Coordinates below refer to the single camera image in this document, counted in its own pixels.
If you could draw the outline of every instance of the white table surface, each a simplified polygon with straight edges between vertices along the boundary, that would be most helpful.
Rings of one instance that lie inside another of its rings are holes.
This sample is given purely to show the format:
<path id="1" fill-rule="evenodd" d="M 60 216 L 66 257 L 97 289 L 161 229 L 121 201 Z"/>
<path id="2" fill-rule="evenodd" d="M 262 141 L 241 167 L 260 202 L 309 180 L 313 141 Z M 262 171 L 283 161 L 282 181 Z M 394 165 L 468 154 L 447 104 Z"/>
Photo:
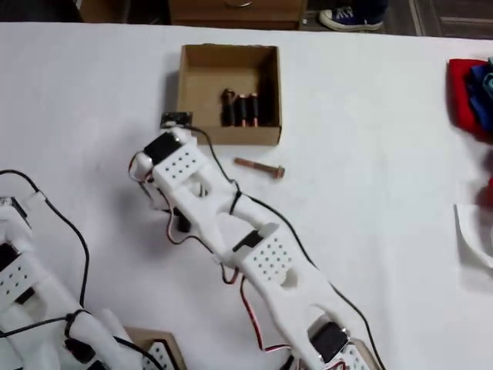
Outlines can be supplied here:
<path id="1" fill-rule="evenodd" d="M 24 170 L 86 236 L 88 309 L 172 331 L 190 369 L 275 369 L 286 358 L 257 350 L 237 287 L 197 243 L 171 246 L 166 217 L 127 177 L 176 102 L 181 46 L 204 42 L 280 47 L 280 145 L 217 152 L 366 313 L 387 368 L 491 368 L 493 280 L 459 253 L 453 210 L 473 201 L 491 161 L 451 126 L 444 79 L 448 59 L 486 58 L 491 41 L 0 24 L 0 167 Z M 276 183 L 234 156 L 282 164 L 286 176 Z M 29 191 L 11 177 L 0 186 Z M 30 217 L 41 259 L 77 295 L 77 240 L 44 207 Z"/>

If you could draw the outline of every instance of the screw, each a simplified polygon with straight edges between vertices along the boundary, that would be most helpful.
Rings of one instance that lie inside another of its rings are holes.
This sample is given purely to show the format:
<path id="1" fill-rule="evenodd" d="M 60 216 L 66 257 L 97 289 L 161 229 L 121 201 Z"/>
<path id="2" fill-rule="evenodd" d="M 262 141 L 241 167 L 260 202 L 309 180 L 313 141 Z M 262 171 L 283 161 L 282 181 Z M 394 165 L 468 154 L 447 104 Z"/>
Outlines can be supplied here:
<path id="1" fill-rule="evenodd" d="M 268 172 L 272 175 L 274 179 L 282 179 L 284 177 L 285 169 L 282 166 L 278 166 L 278 167 L 267 166 L 265 164 L 253 162 L 251 160 L 244 160 L 243 158 L 235 158 L 234 163 L 239 164 L 241 166 L 254 168 L 256 170 L 260 170 L 263 172 Z"/>

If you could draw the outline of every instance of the sneaker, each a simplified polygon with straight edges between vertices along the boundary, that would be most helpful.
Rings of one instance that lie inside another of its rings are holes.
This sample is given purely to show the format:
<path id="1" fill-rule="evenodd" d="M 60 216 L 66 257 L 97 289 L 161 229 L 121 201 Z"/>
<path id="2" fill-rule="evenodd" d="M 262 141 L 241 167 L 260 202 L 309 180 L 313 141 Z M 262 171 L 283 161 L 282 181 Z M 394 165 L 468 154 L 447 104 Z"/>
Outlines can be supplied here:
<path id="1" fill-rule="evenodd" d="M 354 15 L 350 6 L 323 10 L 318 15 L 318 20 L 334 31 L 376 31 L 382 26 L 382 22 L 369 22 Z"/>

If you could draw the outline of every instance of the wooden cabinet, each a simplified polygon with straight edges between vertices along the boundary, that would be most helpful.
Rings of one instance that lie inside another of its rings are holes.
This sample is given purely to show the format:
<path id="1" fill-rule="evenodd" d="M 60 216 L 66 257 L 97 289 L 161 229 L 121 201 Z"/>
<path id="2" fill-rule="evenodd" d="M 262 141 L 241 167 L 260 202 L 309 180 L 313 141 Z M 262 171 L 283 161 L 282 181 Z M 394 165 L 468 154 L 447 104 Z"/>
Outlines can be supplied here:
<path id="1" fill-rule="evenodd" d="M 169 0 L 174 25 L 298 29 L 305 0 Z"/>

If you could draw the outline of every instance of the cardboard box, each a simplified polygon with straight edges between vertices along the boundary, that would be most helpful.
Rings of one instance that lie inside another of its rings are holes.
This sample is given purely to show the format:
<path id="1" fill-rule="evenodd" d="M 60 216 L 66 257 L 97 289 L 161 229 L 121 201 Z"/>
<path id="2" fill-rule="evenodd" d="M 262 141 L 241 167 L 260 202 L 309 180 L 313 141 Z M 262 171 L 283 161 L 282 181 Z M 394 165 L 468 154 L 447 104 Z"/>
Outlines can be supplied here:
<path id="1" fill-rule="evenodd" d="M 154 341 L 165 341 L 167 347 L 171 351 L 171 355 L 176 361 L 177 370 L 186 370 L 185 360 L 181 351 L 179 350 L 178 344 L 176 343 L 173 334 L 166 331 L 156 331 L 141 328 L 131 328 L 125 327 L 126 332 L 132 339 L 133 343 L 138 345 L 140 348 L 148 351 L 153 345 Z"/>
<path id="2" fill-rule="evenodd" d="M 258 93 L 260 126 L 222 126 L 221 95 Z M 275 46 L 185 45 L 179 68 L 178 110 L 214 144 L 277 145 L 282 128 L 279 49 Z M 206 143 L 198 134 L 199 143 Z"/>

